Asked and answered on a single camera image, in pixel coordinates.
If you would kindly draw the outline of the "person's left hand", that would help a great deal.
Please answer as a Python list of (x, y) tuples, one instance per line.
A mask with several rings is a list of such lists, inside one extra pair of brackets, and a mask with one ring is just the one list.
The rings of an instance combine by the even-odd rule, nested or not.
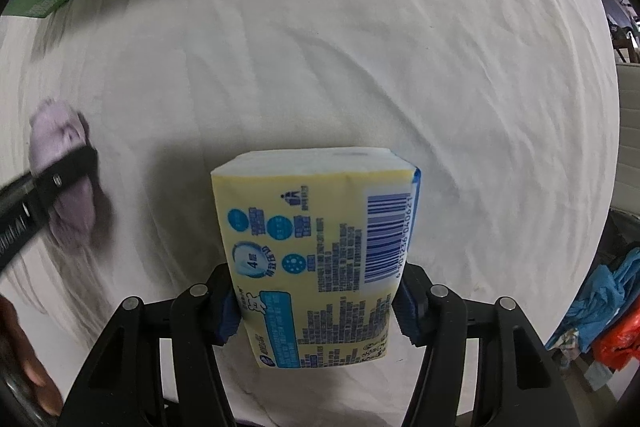
[(61, 392), (38, 359), (34, 347), (18, 321), (13, 303), (6, 297), (1, 297), (1, 324), (8, 334), (14, 357), (32, 385), (32, 392), (40, 407), (52, 416), (60, 415), (63, 407)]

